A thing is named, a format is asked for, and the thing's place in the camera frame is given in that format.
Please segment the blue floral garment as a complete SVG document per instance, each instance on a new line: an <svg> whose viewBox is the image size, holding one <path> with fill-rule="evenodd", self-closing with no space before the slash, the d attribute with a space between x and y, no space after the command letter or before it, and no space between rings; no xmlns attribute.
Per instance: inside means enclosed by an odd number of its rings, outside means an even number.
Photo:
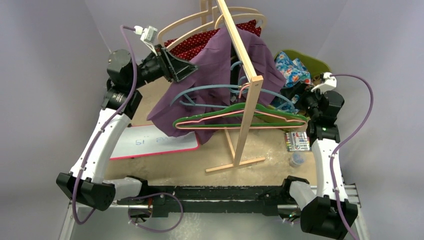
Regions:
<svg viewBox="0 0 424 240"><path fill-rule="evenodd" d="M276 69L280 71L286 80L284 86L280 90L280 94L291 100L294 105L299 100L300 96L295 94L290 97L292 88L297 83L313 86L311 74L299 58L292 60L284 51L279 52L274 61Z"/></svg>

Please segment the pink wire hanger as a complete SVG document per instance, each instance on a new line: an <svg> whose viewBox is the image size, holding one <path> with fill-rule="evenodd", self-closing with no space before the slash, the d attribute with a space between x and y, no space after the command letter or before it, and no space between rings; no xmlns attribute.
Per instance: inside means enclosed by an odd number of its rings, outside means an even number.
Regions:
<svg viewBox="0 0 424 240"><path fill-rule="evenodd" d="M240 90L236 90L238 85L234 84L210 84L205 86L192 87L187 90L184 90L177 94L170 102L170 105L173 105L176 100L180 97L184 97L188 100L188 102L180 101L182 105L186 105L189 107L211 107L211 108L219 108L218 111L208 112L193 115L190 117L182 117L173 122L173 127L180 130L228 130L228 129L241 129L241 123L214 123L214 124L205 124L207 121L215 120L215 119L227 119L227 118L236 118L242 117L247 108L246 102L236 103L230 106L223 105L213 105L213 104L200 104L194 102L191 97L188 96L191 92L196 92L200 90L209 90L209 89L220 89L227 88L230 92L237 93L238 95L242 95L247 92L247 88L241 87ZM295 109L294 104L290 99L281 95L280 93L276 93L274 91L270 91L262 88L260 90L263 93L270 94L274 97L278 97L284 100L290 106L289 112L281 111L280 107L275 109L270 109L265 107L262 104L256 104L253 115L257 116L266 116L274 119L278 119L277 122L263 122L263 123L252 123L250 125L250 129L297 129L305 126L307 124L307 118L294 114L293 110Z"/></svg>

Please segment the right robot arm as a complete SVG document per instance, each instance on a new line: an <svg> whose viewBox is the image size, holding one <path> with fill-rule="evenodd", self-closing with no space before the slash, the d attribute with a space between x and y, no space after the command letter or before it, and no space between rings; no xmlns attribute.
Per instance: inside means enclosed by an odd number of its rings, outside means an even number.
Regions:
<svg viewBox="0 0 424 240"><path fill-rule="evenodd" d="M336 120L345 100L335 87L327 81L314 87L298 83L293 88L300 95L296 107L309 116L306 134L315 159L317 186L313 190L305 178L288 176L280 196L288 204L297 204L304 233L343 240L352 233L358 206L350 202L341 173Z"/></svg>

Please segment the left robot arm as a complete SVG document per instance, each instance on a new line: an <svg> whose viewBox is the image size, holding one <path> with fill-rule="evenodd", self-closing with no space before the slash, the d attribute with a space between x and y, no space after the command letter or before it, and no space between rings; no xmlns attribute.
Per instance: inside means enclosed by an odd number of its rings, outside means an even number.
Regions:
<svg viewBox="0 0 424 240"><path fill-rule="evenodd" d="M138 205L148 201L149 191L137 177L105 180L108 163L141 103L143 96L138 88L162 77L171 83L180 83L198 68L160 44L155 45L140 64L136 63L131 50L119 49L108 56L107 90L95 129L75 165L56 178L56 184L69 198L72 208L82 204L105 211L112 202L125 198Z"/></svg>

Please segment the green plastic hanger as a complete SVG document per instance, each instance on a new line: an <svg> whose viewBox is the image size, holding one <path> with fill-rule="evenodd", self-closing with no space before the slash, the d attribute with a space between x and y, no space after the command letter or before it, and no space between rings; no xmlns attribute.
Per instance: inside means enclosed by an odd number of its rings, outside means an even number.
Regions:
<svg viewBox="0 0 424 240"><path fill-rule="evenodd" d="M215 123L205 124L207 121L242 117L246 111L245 103L237 103L222 110L202 113L190 117L182 117L173 122L173 127L179 130L224 130L240 129L241 123ZM280 110L269 109L261 104L256 104L254 116L266 116L279 119L280 122L252 123L250 129L297 129L308 124L306 117Z"/></svg>

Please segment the purple garment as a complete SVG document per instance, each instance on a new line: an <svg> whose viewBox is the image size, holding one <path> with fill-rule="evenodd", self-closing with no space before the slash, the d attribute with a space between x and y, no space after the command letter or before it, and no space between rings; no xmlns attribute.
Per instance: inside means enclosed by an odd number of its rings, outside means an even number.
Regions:
<svg viewBox="0 0 424 240"><path fill-rule="evenodd" d="M278 93L286 83L277 70L273 55L265 42L257 35L240 29L239 35L257 75L263 77L262 88ZM163 97L147 115L158 129L169 137L187 134L185 129L177 129L174 121L194 115L215 112L219 106L231 104L231 94L227 88L202 89L188 94L198 106L180 104L181 92L194 87L206 85L229 85L231 83L232 40L227 29L220 29L207 42L206 46L191 59L198 69L179 83L172 83Z"/></svg>

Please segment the grey-blue plastic hanger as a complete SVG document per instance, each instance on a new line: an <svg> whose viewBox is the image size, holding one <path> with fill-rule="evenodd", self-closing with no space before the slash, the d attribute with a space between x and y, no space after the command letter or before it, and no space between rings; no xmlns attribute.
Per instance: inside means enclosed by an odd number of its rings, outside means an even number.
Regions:
<svg viewBox="0 0 424 240"><path fill-rule="evenodd" d="M244 103L247 91L244 90L242 100L238 100L239 89L230 84L231 71L229 65L213 70L215 65L202 65L199 70L180 83L172 83L154 110L174 114L177 118L211 113L236 104ZM253 64L258 75L263 77L262 88L257 100L258 104L268 106L286 84L284 76L276 69L274 62L265 65Z"/></svg>

